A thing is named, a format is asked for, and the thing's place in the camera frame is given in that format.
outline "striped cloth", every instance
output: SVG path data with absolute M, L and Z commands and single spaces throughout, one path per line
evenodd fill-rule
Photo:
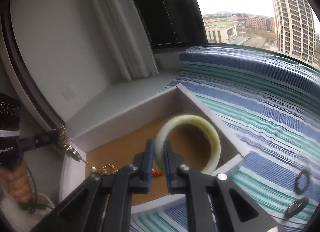
M 180 65 L 168 87 L 187 87 L 251 150 L 232 179 L 287 231 L 301 231 L 320 201 L 320 73 L 280 54 L 225 47 L 189 48 Z M 297 195 L 303 168 L 311 183 Z M 308 206 L 284 220 L 303 196 Z M 131 231 L 187 231 L 186 204 L 132 216 Z

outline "hand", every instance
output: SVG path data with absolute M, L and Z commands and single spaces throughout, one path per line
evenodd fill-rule
M 31 185 L 27 174 L 27 163 L 22 160 L 13 171 L 0 167 L 0 184 L 17 202 L 26 203 L 32 197 Z

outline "curtain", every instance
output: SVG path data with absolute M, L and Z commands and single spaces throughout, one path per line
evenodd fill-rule
M 159 75 L 154 55 L 133 0 L 92 0 L 106 44 L 122 76 Z

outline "silver bolt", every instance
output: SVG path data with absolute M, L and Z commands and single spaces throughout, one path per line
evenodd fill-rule
M 132 169 L 132 170 L 138 169 L 138 167 L 135 166 L 134 164 L 129 164 L 129 168 Z
M 226 174 L 224 174 L 224 173 L 219 173 L 219 174 L 217 175 L 217 178 L 218 178 L 219 180 L 226 180 L 226 179 L 228 178 L 228 176 L 227 176 Z
M 97 173 L 94 173 L 94 174 L 91 174 L 90 175 L 90 179 L 94 180 L 94 181 L 97 181 L 100 179 L 100 175 L 97 174 Z
M 187 171 L 187 170 L 190 169 L 190 167 L 188 165 L 186 165 L 186 164 L 182 164 L 182 165 L 180 165 L 180 169 L 183 170 L 183 171 Z

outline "brown box bottom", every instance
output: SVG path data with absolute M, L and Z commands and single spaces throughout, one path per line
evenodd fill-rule
M 110 163 L 116 169 L 131 164 L 134 156 L 144 151 L 147 139 L 155 140 L 161 127 L 172 117 L 173 115 L 156 119 L 127 135 L 101 145 L 87 153 L 87 162 L 98 168 L 103 168 L 104 165 Z M 183 155 L 186 164 L 198 170 L 202 170 L 207 165 L 211 154 L 210 144 L 197 127 L 192 125 L 179 126 L 169 134 L 167 139 L 171 142 L 172 150 Z M 153 163 L 153 168 L 155 171 L 159 171 L 155 162 Z M 89 175 L 90 171 L 87 167 L 86 177 Z M 132 206 L 146 203 L 168 194 L 166 177 L 163 175 L 153 177 L 150 193 L 147 195 L 132 195 Z

